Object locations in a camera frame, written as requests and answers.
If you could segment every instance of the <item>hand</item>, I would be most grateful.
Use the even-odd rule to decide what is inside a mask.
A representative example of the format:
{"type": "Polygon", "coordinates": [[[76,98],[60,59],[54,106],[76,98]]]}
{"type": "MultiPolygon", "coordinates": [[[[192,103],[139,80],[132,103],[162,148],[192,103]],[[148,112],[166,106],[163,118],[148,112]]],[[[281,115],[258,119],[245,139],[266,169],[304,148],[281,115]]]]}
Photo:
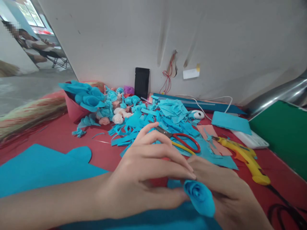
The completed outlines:
{"type": "Polygon", "coordinates": [[[189,200],[182,188],[153,188],[149,179],[172,177],[195,180],[193,169],[172,146],[171,140],[145,126],[127,150],[116,170],[101,185],[97,204],[101,210],[97,219],[119,219],[151,209],[173,209],[189,200]],[[161,144],[152,144],[159,140],[161,144]]]}
{"type": "Polygon", "coordinates": [[[213,194],[215,219],[223,230],[272,230],[248,184],[231,169],[221,168],[198,156],[188,159],[197,176],[213,194]]]}

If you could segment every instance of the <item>black phone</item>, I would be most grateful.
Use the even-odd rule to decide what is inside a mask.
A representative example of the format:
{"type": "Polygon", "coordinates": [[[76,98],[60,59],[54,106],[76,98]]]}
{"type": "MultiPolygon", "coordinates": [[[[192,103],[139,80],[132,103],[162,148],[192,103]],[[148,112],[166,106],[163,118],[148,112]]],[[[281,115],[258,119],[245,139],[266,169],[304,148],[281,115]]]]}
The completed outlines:
{"type": "Polygon", "coordinates": [[[149,84],[149,69],[135,68],[134,94],[147,99],[149,84]]]}

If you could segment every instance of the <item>white cable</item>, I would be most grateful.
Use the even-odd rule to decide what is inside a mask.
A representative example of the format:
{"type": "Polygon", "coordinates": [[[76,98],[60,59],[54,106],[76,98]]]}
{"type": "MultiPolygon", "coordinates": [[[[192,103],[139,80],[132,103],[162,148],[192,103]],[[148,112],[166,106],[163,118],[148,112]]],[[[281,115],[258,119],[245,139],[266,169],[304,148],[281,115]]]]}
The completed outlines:
{"type": "MultiPolygon", "coordinates": [[[[197,98],[195,98],[195,97],[193,97],[193,96],[191,96],[191,95],[184,95],[184,94],[178,94],[178,95],[175,95],[175,96],[189,96],[190,98],[187,98],[187,99],[193,99],[193,100],[196,102],[196,104],[198,105],[198,107],[202,110],[202,112],[204,113],[204,115],[206,116],[206,118],[208,118],[209,120],[212,121],[212,119],[210,119],[210,118],[207,116],[207,114],[204,112],[204,110],[203,110],[203,109],[200,107],[200,105],[198,104],[197,100],[199,100],[199,99],[197,99],[197,98]]],[[[216,97],[216,98],[212,98],[212,99],[208,99],[208,100],[199,100],[199,101],[205,102],[205,101],[210,101],[210,100],[219,99],[219,98],[224,98],[224,97],[229,97],[229,98],[230,98],[229,105],[228,105],[227,109],[226,109],[225,112],[224,112],[224,113],[226,113],[226,112],[228,111],[228,109],[229,109],[231,103],[232,103],[232,100],[233,100],[233,98],[232,98],[231,96],[222,96],[222,97],[216,97]]]]}

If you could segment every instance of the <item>window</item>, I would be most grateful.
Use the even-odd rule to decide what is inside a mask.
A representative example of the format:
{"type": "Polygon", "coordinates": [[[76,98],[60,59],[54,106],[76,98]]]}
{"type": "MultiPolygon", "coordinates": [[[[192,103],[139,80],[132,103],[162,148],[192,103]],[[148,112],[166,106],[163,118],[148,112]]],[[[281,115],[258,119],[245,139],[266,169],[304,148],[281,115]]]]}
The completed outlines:
{"type": "Polygon", "coordinates": [[[29,25],[37,27],[45,27],[30,0],[25,0],[25,4],[17,3],[17,5],[22,14],[25,16],[29,25]]]}

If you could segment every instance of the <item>glue gun cord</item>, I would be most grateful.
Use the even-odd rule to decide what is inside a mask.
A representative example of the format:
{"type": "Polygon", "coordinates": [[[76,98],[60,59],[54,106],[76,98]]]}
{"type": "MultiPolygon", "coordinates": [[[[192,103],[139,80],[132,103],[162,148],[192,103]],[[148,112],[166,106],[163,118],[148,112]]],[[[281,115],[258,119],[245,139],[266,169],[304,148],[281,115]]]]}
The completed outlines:
{"type": "Polygon", "coordinates": [[[307,222],[306,220],[302,217],[302,215],[298,212],[300,210],[301,212],[307,213],[305,209],[301,208],[296,208],[292,206],[285,198],[280,195],[280,193],[272,186],[272,185],[267,185],[266,186],[269,190],[271,190],[276,196],[281,199],[285,205],[282,204],[273,204],[269,207],[268,210],[268,219],[270,223],[272,224],[272,217],[273,217],[273,212],[276,210],[277,211],[277,218],[280,223],[281,229],[286,230],[284,223],[282,221],[281,217],[281,212],[286,211],[294,220],[296,223],[297,227],[299,230],[306,230],[307,229],[307,222]]]}

